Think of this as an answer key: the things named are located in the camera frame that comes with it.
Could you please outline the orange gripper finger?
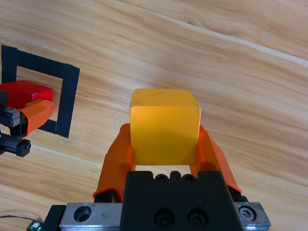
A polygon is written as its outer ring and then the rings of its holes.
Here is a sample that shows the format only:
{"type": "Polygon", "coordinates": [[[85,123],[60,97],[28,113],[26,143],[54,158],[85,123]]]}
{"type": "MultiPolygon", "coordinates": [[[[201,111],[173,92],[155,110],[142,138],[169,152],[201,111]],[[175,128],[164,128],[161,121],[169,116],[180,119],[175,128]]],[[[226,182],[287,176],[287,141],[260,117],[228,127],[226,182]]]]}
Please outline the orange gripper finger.
{"type": "Polygon", "coordinates": [[[115,192],[115,201],[123,202],[127,173],[135,170],[134,151],[131,145],[130,124],[121,126],[120,131],[105,155],[98,186],[93,197],[115,192]]]}
{"type": "Polygon", "coordinates": [[[190,165],[191,174],[195,177],[199,171],[220,171],[234,202],[248,202],[243,191],[238,187],[227,158],[203,126],[199,129],[196,146],[195,163],[190,165]]]}

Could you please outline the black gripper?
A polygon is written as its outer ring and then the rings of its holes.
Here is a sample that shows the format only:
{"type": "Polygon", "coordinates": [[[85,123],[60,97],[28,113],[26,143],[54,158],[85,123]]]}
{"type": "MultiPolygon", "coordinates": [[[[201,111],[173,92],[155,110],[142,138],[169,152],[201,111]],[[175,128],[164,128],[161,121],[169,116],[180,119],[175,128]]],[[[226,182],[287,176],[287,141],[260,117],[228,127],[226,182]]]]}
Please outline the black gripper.
{"type": "Polygon", "coordinates": [[[31,142],[25,136],[47,122],[55,110],[55,102],[37,99],[18,110],[5,106],[7,101],[8,92],[1,90],[0,124],[9,128],[10,134],[0,132],[0,154],[8,152],[25,157],[31,148],[31,142]]]}

